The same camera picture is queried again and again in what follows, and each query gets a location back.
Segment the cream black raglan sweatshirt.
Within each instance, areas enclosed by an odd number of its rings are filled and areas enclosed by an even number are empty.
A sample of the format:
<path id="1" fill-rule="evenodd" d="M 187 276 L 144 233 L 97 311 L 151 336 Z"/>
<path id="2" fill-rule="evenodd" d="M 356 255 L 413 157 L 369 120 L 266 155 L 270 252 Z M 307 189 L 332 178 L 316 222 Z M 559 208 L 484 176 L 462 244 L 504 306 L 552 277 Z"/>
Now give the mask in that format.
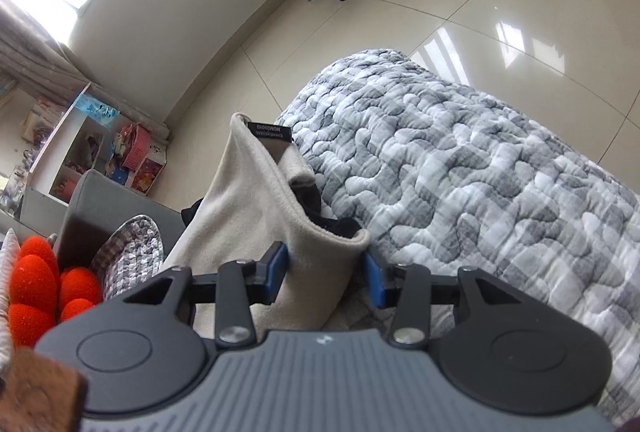
<path id="1" fill-rule="evenodd" d="M 232 115 L 216 175 L 164 265 L 213 274 L 236 259 L 260 259 L 280 241 L 288 270 L 276 302 L 250 310 L 257 332 L 346 330 L 360 314 L 342 299 L 370 233 L 357 222 L 344 235 L 315 222 L 295 194 L 317 189 L 314 171 L 285 127 L 268 126 L 264 138 L 257 129 L 244 114 Z"/>

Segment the grey checked quilted bedcover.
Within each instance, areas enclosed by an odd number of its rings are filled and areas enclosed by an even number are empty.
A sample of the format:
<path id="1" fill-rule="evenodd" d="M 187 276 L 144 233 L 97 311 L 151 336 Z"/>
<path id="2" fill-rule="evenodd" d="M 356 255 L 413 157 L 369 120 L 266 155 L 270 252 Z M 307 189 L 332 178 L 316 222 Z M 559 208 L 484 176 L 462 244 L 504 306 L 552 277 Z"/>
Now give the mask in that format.
<path id="1" fill-rule="evenodd" d="M 613 356 L 600 411 L 639 415 L 639 198 L 549 129 L 404 54 L 370 49 L 315 76 L 276 124 L 314 171 L 305 212 L 366 250 L 436 274 L 478 267 L 596 331 Z M 123 223 L 92 267 L 105 299 L 166 269 L 146 215 Z M 350 279 L 348 329 L 390 328 Z"/>

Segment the white desk with shelves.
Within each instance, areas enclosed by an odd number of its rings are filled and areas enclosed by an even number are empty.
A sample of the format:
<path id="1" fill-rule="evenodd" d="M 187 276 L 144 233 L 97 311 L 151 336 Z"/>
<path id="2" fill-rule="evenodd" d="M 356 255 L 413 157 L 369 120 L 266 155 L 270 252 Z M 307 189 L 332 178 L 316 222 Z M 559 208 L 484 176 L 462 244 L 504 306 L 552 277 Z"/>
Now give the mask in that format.
<path id="1" fill-rule="evenodd" d="M 82 174 L 105 171 L 119 129 L 141 126 L 159 143 L 168 140 L 166 124 L 156 121 L 103 87 L 88 83 L 69 106 L 36 100 L 25 119 L 28 148 L 1 189 L 1 210 L 17 219 L 29 201 L 68 207 Z"/>

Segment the red flower plush cushion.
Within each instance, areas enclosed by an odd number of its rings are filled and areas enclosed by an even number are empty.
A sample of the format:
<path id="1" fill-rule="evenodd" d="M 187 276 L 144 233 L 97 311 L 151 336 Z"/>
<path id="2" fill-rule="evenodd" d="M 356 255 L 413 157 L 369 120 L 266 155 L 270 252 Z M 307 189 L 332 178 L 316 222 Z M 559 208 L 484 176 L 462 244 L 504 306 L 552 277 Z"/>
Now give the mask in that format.
<path id="1" fill-rule="evenodd" d="M 58 323 L 103 302 L 98 276 L 88 267 L 60 271 L 52 245 L 27 238 L 9 267 L 8 324 L 12 344 L 33 348 Z"/>

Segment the grey white pillow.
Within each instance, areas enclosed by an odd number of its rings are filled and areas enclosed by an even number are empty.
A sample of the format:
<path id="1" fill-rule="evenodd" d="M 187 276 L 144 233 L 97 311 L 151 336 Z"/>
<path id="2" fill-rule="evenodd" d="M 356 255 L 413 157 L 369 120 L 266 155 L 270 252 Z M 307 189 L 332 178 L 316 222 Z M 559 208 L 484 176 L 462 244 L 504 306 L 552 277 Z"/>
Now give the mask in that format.
<path id="1" fill-rule="evenodd" d="M 0 369 L 5 371 L 13 354 L 13 342 L 9 327 L 9 285 L 12 270 L 20 253 L 20 243 L 10 228 L 2 242 L 0 255 Z"/>

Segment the brown furry patch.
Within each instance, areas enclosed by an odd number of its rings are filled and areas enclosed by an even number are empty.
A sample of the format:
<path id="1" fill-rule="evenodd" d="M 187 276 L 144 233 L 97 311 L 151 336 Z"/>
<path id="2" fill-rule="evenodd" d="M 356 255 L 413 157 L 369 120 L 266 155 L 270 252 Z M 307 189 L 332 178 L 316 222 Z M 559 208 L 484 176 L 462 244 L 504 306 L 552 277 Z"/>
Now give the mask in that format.
<path id="1" fill-rule="evenodd" d="M 78 431 L 86 379 L 56 360 L 17 348 L 2 374 L 2 431 Z"/>

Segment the left grey curtain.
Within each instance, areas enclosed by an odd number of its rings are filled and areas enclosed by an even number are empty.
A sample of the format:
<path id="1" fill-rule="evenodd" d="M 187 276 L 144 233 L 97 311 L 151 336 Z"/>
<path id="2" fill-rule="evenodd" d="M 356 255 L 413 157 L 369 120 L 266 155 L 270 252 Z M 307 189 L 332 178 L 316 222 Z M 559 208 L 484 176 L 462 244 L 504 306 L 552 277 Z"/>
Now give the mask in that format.
<path id="1" fill-rule="evenodd" d="M 1 70 L 25 92 L 58 103 L 71 103 L 91 82 L 70 50 L 10 0 L 1 0 Z"/>

